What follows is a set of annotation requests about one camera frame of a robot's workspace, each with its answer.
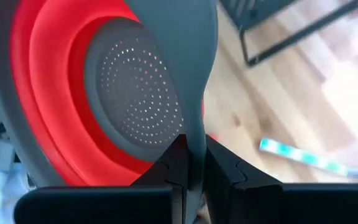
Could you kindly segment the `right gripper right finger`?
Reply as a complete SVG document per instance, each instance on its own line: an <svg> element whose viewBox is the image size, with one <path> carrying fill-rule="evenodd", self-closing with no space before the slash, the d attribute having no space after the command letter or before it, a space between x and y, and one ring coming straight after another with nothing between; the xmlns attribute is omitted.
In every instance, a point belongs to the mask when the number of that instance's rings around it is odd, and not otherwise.
<svg viewBox="0 0 358 224"><path fill-rule="evenodd" d="M212 224L358 224L358 184L283 183L208 136Z"/></svg>

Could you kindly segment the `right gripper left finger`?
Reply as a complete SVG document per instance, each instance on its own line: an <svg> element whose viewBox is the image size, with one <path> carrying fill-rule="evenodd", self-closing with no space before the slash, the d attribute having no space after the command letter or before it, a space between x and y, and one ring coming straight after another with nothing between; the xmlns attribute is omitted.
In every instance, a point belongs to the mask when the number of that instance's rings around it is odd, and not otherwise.
<svg viewBox="0 0 358 224"><path fill-rule="evenodd" d="M185 224L188 151L179 135L130 186L46 187L19 199L15 224Z"/></svg>

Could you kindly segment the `red collapsible colander grey rim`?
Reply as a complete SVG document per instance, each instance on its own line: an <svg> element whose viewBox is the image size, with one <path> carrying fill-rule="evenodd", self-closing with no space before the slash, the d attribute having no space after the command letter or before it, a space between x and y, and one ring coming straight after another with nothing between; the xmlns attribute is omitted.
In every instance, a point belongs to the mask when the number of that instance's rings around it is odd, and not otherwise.
<svg viewBox="0 0 358 224"><path fill-rule="evenodd" d="M184 134L194 224L217 43L216 0L0 0L0 118L36 189L130 186Z"/></svg>

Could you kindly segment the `black perforated metal shelf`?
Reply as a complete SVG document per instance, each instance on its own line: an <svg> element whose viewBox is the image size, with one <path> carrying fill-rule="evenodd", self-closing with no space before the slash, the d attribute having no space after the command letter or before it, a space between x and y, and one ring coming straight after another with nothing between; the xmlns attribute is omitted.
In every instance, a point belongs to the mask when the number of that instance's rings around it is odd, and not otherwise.
<svg viewBox="0 0 358 224"><path fill-rule="evenodd" d="M239 31L239 40L241 42L244 61L247 66L256 66L258 63L299 42L301 39L304 39L310 34L334 22L336 19L339 19L358 8L358 0L350 0L345 5L329 13L327 16L321 17L295 34L274 44L271 48L262 51L254 57L249 57L244 37L245 31L259 25L297 1L298 0L219 0L229 18Z"/></svg>

